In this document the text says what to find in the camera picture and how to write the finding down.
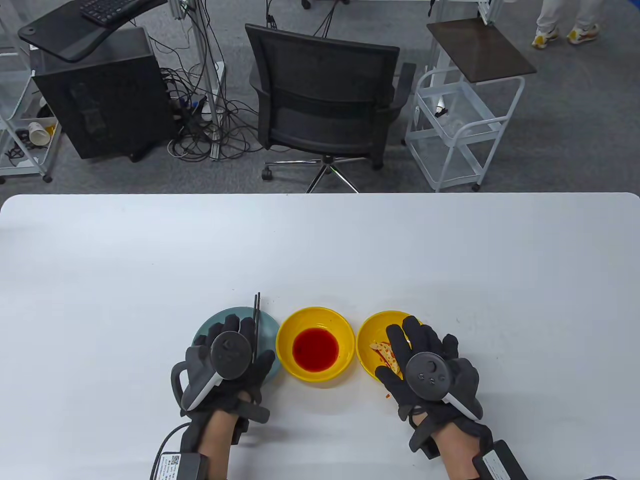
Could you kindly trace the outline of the person's right hand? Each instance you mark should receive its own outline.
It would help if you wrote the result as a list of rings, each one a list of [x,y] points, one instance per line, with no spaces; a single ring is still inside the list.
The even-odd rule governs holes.
[[[413,316],[388,326],[386,334],[400,372],[378,366],[375,377],[397,403],[400,420],[409,422],[417,434],[431,437],[448,425],[477,439],[490,436],[489,428],[480,423],[479,372],[459,355],[454,335],[439,338]]]

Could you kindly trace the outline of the person's left hand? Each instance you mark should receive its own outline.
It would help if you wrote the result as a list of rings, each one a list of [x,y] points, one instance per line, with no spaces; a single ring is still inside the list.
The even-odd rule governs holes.
[[[208,361],[210,350],[214,340],[224,332],[237,332],[242,335],[252,346],[255,343],[255,321],[252,317],[238,318],[235,314],[227,315],[223,323],[215,323],[206,332],[199,334],[193,341],[198,348],[198,357]],[[245,402],[262,403],[261,389],[267,375],[275,361],[275,352],[265,350],[259,354],[255,361],[247,366],[244,374],[233,380],[223,380],[215,386],[199,403],[194,413],[214,412],[224,410],[232,413],[237,410],[240,398],[246,395]]]

